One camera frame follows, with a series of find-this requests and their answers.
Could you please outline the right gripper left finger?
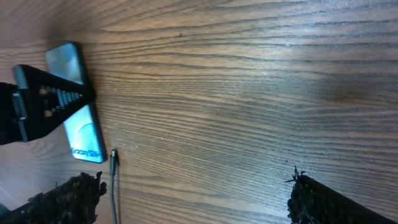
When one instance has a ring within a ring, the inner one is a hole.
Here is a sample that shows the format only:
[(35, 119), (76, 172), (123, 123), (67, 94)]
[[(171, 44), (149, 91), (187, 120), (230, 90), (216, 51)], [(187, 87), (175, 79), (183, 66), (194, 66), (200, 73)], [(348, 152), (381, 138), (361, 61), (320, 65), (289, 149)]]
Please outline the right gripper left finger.
[(80, 173), (47, 193), (39, 193), (28, 202), (1, 215), (1, 224), (92, 224), (96, 206), (107, 192), (102, 172), (95, 176)]

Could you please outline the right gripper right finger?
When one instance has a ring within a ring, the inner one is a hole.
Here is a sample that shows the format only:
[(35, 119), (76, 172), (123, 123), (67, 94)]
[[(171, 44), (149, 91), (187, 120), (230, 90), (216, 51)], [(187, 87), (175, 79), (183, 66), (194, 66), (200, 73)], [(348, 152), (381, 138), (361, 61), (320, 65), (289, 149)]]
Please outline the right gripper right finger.
[(294, 170), (287, 201), (288, 217), (298, 224), (397, 224), (348, 197)]

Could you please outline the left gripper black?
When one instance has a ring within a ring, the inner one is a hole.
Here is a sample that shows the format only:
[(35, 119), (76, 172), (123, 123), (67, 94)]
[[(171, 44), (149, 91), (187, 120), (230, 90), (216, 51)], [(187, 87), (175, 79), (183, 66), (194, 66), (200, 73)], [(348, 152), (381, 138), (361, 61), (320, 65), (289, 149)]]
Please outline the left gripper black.
[(1, 82), (1, 145), (42, 138), (95, 100), (88, 85), (16, 65), (16, 85)]

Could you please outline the smartphone with blue screen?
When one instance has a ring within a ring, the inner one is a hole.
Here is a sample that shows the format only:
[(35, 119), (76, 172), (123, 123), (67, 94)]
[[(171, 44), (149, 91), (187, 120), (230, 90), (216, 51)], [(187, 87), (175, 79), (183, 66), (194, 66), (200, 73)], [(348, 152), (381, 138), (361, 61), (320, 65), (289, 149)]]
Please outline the smartphone with blue screen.
[[(82, 85), (91, 84), (78, 42), (69, 41), (46, 51), (45, 61), (52, 75)], [(94, 102), (70, 116), (63, 126), (75, 159), (97, 164), (107, 160)]]

